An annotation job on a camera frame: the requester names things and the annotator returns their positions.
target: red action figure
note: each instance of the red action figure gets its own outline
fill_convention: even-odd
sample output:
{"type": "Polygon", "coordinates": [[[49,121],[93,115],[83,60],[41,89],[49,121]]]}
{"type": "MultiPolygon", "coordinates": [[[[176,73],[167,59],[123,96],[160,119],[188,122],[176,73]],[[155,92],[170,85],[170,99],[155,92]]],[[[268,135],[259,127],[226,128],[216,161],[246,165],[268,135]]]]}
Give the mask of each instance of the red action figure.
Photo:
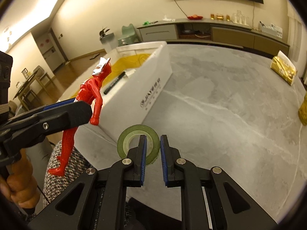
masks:
{"type": "MultiPolygon", "coordinates": [[[[80,86],[80,91],[75,99],[75,101],[83,100],[88,104],[92,104],[95,100],[95,107],[93,116],[90,119],[92,125],[99,124],[99,116],[102,107],[102,97],[100,94],[100,88],[104,79],[111,73],[110,58],[107,60],[105,58],[100,58],[99,64],[95,67],[93,71],[93,78],[84,81],[80,86]]],[[[70,154],[74,147],[74,136],[78,127],[74,127],[63,131],[62,138],[62,152],[61,156],[57,156],[60,161],[58,168],[49,169],[48,172],[51,175],[64,176],[65,167],[68,164],[70,154]]]]}

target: planter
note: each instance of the planter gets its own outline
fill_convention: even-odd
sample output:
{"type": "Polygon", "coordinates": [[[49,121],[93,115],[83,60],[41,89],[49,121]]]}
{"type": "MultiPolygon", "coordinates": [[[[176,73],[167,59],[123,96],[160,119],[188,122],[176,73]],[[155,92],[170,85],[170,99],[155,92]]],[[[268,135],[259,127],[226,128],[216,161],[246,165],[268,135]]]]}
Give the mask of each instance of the planter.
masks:
{"type": "Polygon", "coordinates": [[[114,33],[108,34],[105,37],[100,38],[100,42],[107,53],[112,49],[118,47],[118,40],[115,38],[114,33]]]}

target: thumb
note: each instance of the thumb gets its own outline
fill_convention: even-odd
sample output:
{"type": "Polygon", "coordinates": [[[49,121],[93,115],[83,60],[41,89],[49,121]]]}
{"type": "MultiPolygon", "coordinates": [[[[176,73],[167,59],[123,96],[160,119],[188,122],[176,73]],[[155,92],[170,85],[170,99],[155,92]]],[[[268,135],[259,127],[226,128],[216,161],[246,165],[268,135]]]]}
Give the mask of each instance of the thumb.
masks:
{"type": "Polygon", "coordinates": [[[7,185],[6,180],[4,180],[1,175],[0,175],[0,191],[9,201],[11,201],[11,190],[7,185]]]}

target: green tape roll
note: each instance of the green tape roll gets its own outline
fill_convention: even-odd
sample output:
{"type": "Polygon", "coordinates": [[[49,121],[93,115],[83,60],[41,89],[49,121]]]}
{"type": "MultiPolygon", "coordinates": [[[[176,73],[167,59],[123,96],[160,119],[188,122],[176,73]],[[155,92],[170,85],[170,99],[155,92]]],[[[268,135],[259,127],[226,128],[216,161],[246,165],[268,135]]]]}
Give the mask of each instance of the green tape roll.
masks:
{"type": "Polygon", "coordinates": [[[160,139],[158,134],[149,126],[136,124],[125,129],[117,141],[117,152],[124,159],[129,151],[131,140],[137,135],[146,135],[149,144],[147,145],[146,165],[154,163],[160,151],[160,139]]]}

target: black marker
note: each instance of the black marker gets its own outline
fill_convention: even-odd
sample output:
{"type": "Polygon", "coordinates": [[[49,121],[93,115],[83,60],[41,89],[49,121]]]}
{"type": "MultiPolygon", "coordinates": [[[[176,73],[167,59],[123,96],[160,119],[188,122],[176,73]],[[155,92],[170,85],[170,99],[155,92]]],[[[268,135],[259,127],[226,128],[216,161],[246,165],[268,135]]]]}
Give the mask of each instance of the black marker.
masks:
{"type": "Polygon", "coordinates": [[[111,91],[111,89],[116,85],[116,83],[125,76],[125,72],[122,72],[112,83],[111,85],[105,89],[105,91],[103,92],[104,95],[107,95],[109,93],[109,91],[111,91]]]}

